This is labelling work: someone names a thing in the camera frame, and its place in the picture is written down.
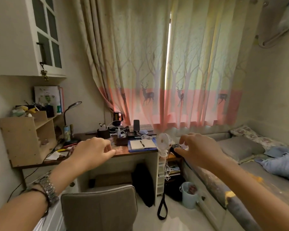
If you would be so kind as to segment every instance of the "curtain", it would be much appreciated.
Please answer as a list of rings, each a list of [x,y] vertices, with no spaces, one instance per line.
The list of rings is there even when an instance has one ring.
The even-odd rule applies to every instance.
[[[174,0],[163,129],[234,124],[263,0]]]
[[[125,123],[161,124],[172,0],[74,0],[93,79]]]

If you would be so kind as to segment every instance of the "open notebook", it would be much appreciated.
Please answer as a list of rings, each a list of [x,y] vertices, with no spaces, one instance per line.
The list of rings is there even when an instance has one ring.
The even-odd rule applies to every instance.
[[[130,141],[132,150],[140,150],[145,148],[155,148],[156,145],[152,140],[134,140]]]

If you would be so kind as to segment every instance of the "crumpled blue cloth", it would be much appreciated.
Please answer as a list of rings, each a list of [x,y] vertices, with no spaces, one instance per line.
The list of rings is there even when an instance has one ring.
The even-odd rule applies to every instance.
[[[255,159],[255,162],[261,164],[267,172],[289,179],[289,148],[272,147],[264,154],[275,158],[266,160]]]

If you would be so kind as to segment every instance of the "cabinet handle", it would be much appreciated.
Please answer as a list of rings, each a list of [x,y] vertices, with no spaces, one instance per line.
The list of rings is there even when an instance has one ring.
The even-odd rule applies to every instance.
[[[37,45],[40,46],[40,51],[41,51],[41,56],[42,56],[42,62],[40,62],[40,64],[46,64],[46,52],[45,52],[45,48],[44,48],[44,44],[37,42]]]

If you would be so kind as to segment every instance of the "hand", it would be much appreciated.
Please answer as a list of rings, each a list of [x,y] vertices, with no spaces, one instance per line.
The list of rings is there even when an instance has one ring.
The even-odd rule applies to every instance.
[[[180,144],[189,147],[188,151],[181,148],[175,148],[174,151],[184,157],[192,165],[197,165],[208,171],[214,171],[223,163],[232,162],[219,147],[218,143],[201,134],[189,133],[182,135]]]
[[[115,153],[109,140],[94,137],[78,143],[69,159],[85,172],[100,166]]]

